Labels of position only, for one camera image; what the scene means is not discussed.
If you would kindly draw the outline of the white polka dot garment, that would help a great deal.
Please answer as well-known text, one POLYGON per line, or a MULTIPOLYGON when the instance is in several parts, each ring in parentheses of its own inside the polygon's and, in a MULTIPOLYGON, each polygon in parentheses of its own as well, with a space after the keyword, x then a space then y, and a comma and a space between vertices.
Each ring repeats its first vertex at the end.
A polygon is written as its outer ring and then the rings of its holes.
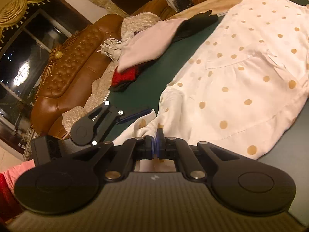
POLYGON ((308 7, 242 0, 162 92, 158 111, 115 140, 208 141, 250 159, 268 153, 308 98, 308 7))

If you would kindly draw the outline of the pink sleeve of person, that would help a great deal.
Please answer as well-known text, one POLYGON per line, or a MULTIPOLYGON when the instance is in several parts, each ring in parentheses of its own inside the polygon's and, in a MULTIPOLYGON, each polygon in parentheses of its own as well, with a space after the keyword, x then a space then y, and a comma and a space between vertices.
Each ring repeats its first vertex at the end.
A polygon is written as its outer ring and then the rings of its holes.
POLYGON ((34 160, 29 160, 22 162, 20 165, 13 166, 12 168, 9 168, 5 170, 4 172, 1 172, 1 176, 4 177, 4 180, 12 192, 14 194, 14 187, 16 184, 17 179, 26 171, 32 169, 35 167, 34 160))

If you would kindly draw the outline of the white sneaker left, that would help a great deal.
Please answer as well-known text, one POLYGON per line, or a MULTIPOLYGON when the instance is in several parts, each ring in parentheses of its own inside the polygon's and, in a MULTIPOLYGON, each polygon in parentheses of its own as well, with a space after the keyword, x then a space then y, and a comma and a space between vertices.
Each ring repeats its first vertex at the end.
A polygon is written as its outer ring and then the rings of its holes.
POLYGON ((124 38, 123 41, 109 37, 101 44, 101 49, 97 50, 97 52, 106 55, 112 61, 118 61, 123 48, 125 48, 131 40, 132 37, 124 38))

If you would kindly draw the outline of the red garment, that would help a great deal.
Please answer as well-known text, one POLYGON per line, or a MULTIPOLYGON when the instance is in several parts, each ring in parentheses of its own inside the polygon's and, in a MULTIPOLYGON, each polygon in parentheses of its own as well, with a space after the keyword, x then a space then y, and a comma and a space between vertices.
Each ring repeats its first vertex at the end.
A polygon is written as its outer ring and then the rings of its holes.
POLYGON ((123 72, 118 72, 118 67, 115 69, 112 76, 111 86, 118 86, 123 83, 133 82, 139 76, 138 66, 130 67, 123 72))

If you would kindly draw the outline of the pink garment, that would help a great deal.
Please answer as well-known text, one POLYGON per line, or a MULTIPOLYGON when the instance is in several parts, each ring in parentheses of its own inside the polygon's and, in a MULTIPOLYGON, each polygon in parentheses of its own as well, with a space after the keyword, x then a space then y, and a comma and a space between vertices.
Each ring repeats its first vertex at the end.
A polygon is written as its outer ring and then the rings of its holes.
POLYGON ((124 46, 118 61, 119 73, 160 57, 172 42, 173 37, 185 18, 159 21, 152 27, 135 35, 128 45, 124 46))

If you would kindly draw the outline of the black garment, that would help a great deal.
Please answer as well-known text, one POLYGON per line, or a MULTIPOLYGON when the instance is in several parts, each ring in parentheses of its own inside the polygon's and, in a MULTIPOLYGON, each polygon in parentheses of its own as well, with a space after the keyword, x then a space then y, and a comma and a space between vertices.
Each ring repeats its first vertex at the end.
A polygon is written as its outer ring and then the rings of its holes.
MULTIPOLYGON (((186 21, 181 23, 181 25, 177 29, 175 36, 172 39, 171 44, 178 42, 180 40, 186 39, 188 37, 191 37, 192 35, 195 35, 198 32, 200 32, 200 31, 204 30, 205 28, 208 28, 212 24, 216 23, 218 21, 218 16, 212 15, 211 13, 212 13, 212 11, 208 10, 205 13, 199 13, 199 14, 193 16, 190 19, 186 19, 186 21)), ((139 75, 141 75, 141 73, 144 72, 144 70, 147 69, 149 66, 153 65, 156 62, 157 59, 136 65, 139 68, 139 72, 140 72, 139 75)), ((109 90, 112 91, 112 92, 123 92, 127 89, 127 87, 131 83, 132 82, 127 82, 127 83, 120 84, 118 86, 110 86, 109 90)))

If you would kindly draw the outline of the brown leather sofa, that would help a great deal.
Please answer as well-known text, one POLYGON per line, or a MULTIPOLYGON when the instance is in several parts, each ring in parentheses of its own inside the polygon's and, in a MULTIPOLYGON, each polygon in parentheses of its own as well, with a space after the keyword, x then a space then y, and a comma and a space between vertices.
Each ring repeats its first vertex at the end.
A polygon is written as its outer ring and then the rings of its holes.
POLYGON ((30 118, 38 136, 65 139, 70 134, 62 125, 62 114, 85 106, 92 83, 112 62, 97 50, 109 37, 121 39, 122 22, 119 15, 105 15, 51 51, 30 118))

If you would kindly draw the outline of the beige lace sofa cover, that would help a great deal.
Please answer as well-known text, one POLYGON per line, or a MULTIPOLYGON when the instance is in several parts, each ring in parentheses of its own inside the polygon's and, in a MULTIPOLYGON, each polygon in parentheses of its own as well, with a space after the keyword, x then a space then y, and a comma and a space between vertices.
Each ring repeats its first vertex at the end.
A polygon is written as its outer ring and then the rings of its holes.
MULTIPOLYGON (((124 18, 121 25, 121 44, 127 45, 135 34, 150 28, 159 21, 161 21, 161 19, 151 12, 143 12, 135 16, 124 18)), ((76 106, 62 114, 62 125, 67 133, 71 132, 71 128, 80 118, 103 103, 116 74, 117 62, 113 60, 107 66, 103 75, 92 83, 92 93, 86 101, 85 106, 76 106)))

